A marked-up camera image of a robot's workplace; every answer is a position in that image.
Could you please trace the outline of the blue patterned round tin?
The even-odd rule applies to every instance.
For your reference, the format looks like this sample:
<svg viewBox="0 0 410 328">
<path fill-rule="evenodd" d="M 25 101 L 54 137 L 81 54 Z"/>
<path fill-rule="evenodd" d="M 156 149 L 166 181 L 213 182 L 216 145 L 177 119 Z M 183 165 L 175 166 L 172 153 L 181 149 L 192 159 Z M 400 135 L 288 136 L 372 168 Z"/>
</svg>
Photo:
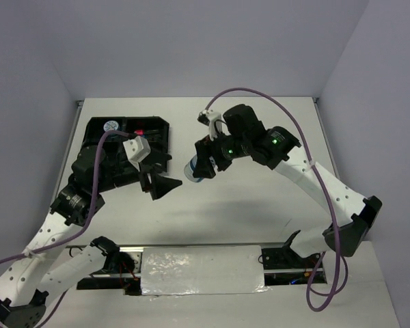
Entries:
<svg viewBox="0 0 410 328">
<path fill-rule="evenodd" d="M 107 131 L 119 131 L 120 130 L 120 123 L 117 120 L 107 120 L 103 124 L 104 132 Z"/>
</svg>

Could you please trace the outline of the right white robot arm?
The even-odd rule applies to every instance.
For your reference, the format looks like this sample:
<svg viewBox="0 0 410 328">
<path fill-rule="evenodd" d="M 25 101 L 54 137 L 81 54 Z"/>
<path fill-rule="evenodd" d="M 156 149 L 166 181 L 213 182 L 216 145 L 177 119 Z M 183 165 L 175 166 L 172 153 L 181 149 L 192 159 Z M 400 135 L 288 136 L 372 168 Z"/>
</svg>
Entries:
<svg viewBox="0 0 410 328">
<path fill-rule="evenodd" d="M 290 235 L 283 252 L 288 266 L 299 267 L 307 257 L 329 250 L 345 258 L 355 254 L 379 214 L 379 198 L 353 191 L 309 159 L 306 147 L 288 130 L 265 128 L 250 106 L 240 104 L 223 114 L 203 110 L 198 121 L 208 127 L 208 134 L 195 143 L 196 154 L 184 167 L 190 181 L 212 179 L 234 159 L 249 157 L 295 183 L 326 213 L 335 215 L 328 227 Z"/>
</svg>

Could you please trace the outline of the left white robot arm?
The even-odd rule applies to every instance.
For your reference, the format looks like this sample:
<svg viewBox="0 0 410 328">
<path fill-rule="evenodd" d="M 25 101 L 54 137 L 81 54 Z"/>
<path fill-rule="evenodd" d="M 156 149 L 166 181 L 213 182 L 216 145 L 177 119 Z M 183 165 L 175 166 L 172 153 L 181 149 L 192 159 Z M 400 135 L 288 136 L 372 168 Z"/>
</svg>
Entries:
<svg viewBox="0 0 410 328">
<path fill-rule="evenodd" d="M 0 276 L 0 327 L 42 327 L 46 309 L 88 275 L 118 269 L 131 272 L 135 263 L 120 246 L 99 236 L 67 262 L 54 262 L 104 206 L 103 192 L 140 183 L 157 200 L 179 187 L 180 180 L 162 175 L 171 155 L 127 140 L 109 154 L 97 145 L 81 148 L 68 184 L 59 192 L 44 223 L 21 254 L 0 260 L 9 267 Z"/>
</svg>

